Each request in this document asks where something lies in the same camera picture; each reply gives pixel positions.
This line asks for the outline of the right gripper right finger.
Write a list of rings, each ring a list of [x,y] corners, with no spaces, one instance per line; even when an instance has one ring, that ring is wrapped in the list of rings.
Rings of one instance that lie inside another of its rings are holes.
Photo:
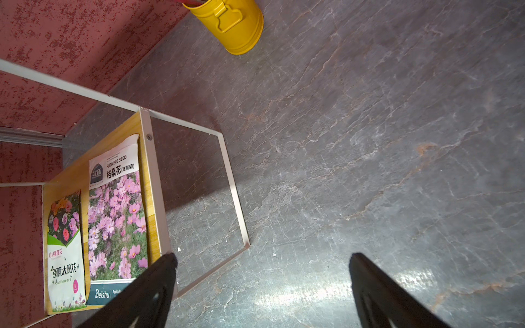
[[[362,253],[349,260],[362,327],[448,327]]]

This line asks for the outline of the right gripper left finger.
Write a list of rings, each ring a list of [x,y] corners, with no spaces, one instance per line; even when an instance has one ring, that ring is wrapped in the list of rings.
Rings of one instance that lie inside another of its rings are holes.
[[[164,327],[176,284],[178,262],[165,254],[82,327]]]

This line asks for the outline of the pink flower seed bag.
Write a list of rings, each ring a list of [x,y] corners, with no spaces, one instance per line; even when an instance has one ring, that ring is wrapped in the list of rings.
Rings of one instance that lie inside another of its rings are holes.
[[[148,268],[139,135],[90,160],[90,306],[104,306]]]

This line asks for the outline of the white sunflower seed bag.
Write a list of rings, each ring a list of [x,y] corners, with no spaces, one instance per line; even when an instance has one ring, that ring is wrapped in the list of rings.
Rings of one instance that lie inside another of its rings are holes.
[[[52,313],[86,307],[81,192],[51,204],[46,219],[47,288]]]

